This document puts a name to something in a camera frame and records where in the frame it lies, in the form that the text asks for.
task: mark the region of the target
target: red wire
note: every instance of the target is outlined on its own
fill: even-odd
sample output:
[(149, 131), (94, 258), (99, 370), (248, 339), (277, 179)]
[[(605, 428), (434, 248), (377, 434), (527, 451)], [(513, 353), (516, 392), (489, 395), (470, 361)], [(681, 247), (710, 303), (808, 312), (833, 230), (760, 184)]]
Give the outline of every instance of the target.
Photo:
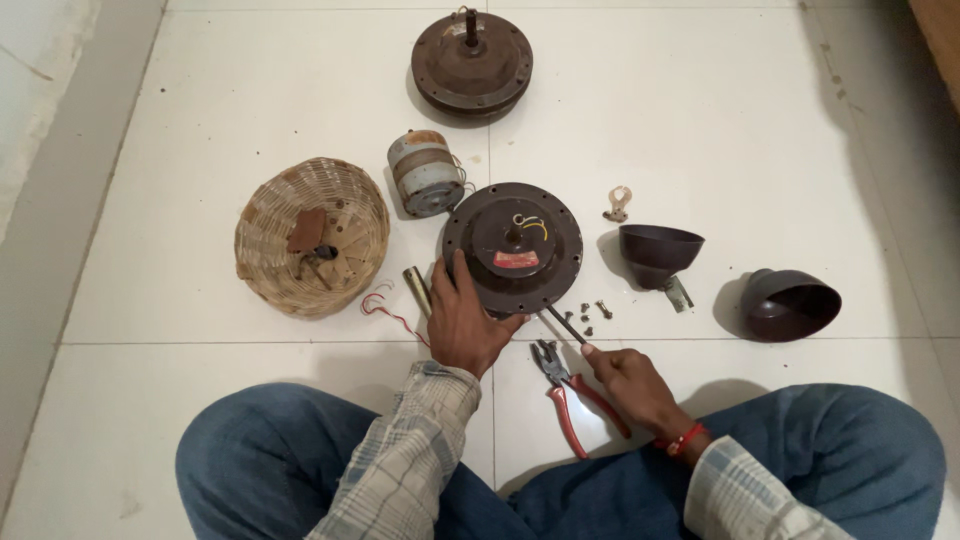
[(403, 328), (407, 329), (408, 332), (410, 332), (411, 334), (415, 335), (415, 336), (417, 337), (417, 339), (420, 340), (420, 343), (422, 343), (423, 345), (426, 345), (427, 349), (430, 348), (430, 344), (426, 342), (426, 339), (423, 339), (423, 336), (420, 335), (420, 333), (419, 333), (418, 331), (413, 331), (413, 330), (411, 330), (411, 329), (410, 329), (410, 325), (407, 324), (407, 320), (404, 319), (403, 317), (401, 317), (401, 316), (399, 316), (399, 315), (394, 315), (394, 314), (392, 314), (392, 313), (391, 313), (388, 309), (386, 309), (384, 306), (377, 306), (377, 307), (374, 307), (373, 309), (367, 308), (367, 301), (370, 299), (371, 296), (379, 296), (379, 297), (380, 297), (380, 300), (383, 300), (383, 295), (382, 295), (382, 294), (379, 294), (379, 293), (375, 293), (375, 292), (372, 292), (372, 293), (368, 294), (367, 296), (363, 297), (363, 301), (360, 302), (360, 310), (363, 311), (363, 314), (364, 314), (364, 315), (370, 315), (370, 314), (373, 313), (374, 311), (383, 311), (384, 313), (386, 313), (386, 314), (390, 315), (391, 317), (395, 318), (397, 321), (400, 321), (401, 323), (403, 323)]

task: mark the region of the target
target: hand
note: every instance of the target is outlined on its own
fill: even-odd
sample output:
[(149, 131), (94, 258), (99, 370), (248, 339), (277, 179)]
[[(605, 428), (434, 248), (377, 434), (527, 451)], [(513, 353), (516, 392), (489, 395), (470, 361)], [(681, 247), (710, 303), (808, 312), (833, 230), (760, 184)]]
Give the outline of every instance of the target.
[[(675, 441), (696, 425), (677, 405), (649, 356), (634, 349), (605, 353), (589, 343), (581, 347), (580, 352), (593, 368), (597, 380), (603, 383), (627, 415), (658, 439)], [(684, 447), (681, 458), (692, 466), (709, 442), (707, 435), (694, 437)]]
[(530, 317), (490, 317), (480, 305), (462, 250), (453, 254), (453, 277), (456, 288), (446, 276), (444, 258), (438, 258), (430, 287), (433, 315), (426, 324), (430, 352), (444, 366), (465, 369), (479, 380)]

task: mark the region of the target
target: red thread bracelet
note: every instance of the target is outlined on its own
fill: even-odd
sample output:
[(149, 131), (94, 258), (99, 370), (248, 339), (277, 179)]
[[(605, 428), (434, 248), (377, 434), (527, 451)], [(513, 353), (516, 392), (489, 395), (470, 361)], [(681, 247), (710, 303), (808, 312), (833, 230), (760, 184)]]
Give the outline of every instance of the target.
[(693, 437), (699, 435), (700, 433), (707, 433), (707, 428), (704, 428), (703, 424), (701, 424), (700, 422), (697, 422), (697, 424), (693, 428), (690, 428), (690, 431), (684, 433), (672, 443), (668, 443), (666, 441), (657, 439), (654, 441), (654, 446), (657, 448), (666, 450), (666, 454), (669, 455), (670, 457), (676, 457), (680, 455), (681, 452), (684, 451), (684, 447), (686, 447), (686, 443), (693, 440)]

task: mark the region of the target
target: red label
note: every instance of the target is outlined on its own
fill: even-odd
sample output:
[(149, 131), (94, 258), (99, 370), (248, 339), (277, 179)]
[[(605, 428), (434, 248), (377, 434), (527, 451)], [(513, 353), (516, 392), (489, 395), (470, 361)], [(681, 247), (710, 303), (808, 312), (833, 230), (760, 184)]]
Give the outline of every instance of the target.
[(538, 264), (540, 264), (540, 260), (537, 258), (537, 252), (535, 251), (528, 251), (527, 253), (503, 253), (498, 251), (493, 256), (493, 265), (500, 268), (527, 268)]

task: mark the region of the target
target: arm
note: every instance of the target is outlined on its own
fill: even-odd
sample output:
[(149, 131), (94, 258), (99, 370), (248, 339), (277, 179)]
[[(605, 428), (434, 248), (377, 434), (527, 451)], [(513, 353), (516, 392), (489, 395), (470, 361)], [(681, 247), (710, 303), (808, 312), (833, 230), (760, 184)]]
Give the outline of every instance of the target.
[(480, 403), (480, 378), (526, 320), (495, 321), (484, 311), (459, 250), (454, 275), (456, 287), (437, 261), (427, 322), (433, 359), (414, 364), (393, 412), (373, 421), (306, 540), (433, 538), (440, 494)]
[(440, 493), (479, 403), (480, 383), (471, 373), (435, 360), (414, 364), (393, 413), (373, 421), (329, 512), (306, 540), (431, 538)]
[[(696, 425), (647, 355), (633, 349), (605, 353), (589, 344), (581, 351), (607, 392), (658, 439), (675, 441)], [(705, 540), (850, 539), (820, 512), (794, 499), (728, 436), (714, 441), (698, 434), (677, 458), (693, 469), (684, 523)]]
[(820, 512), (794, 499), (730, 437), (713, 441), (693, 469), (684, 523), (707, 540), (851, 539)]

